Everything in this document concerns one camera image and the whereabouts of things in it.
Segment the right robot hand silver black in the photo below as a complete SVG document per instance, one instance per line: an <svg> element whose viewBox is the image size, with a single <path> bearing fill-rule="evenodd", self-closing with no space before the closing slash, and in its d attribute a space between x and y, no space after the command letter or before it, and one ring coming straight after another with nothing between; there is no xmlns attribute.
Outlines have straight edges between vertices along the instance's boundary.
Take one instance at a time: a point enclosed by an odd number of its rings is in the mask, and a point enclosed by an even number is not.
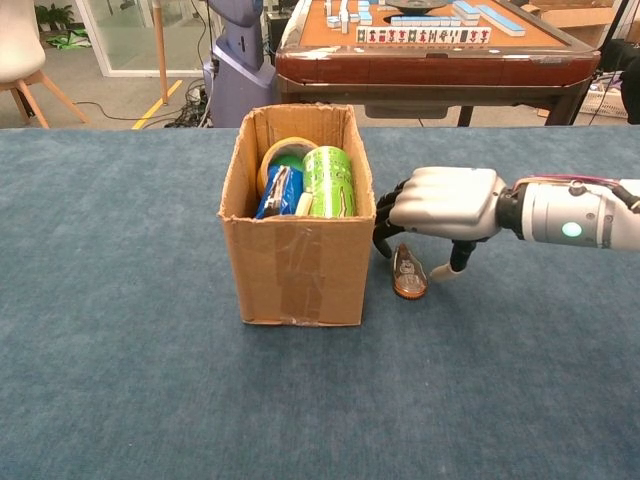
<svg viewBox="0 0 640 480"><path fill-rule="evenodd" d="M376 204L373 243L386 258L387 239L402 232L448 239L448 262L434 268L435 282L466 269L476 244L500 232L497 203L506 183L488 168L421 167L384 194Z"/></svg>

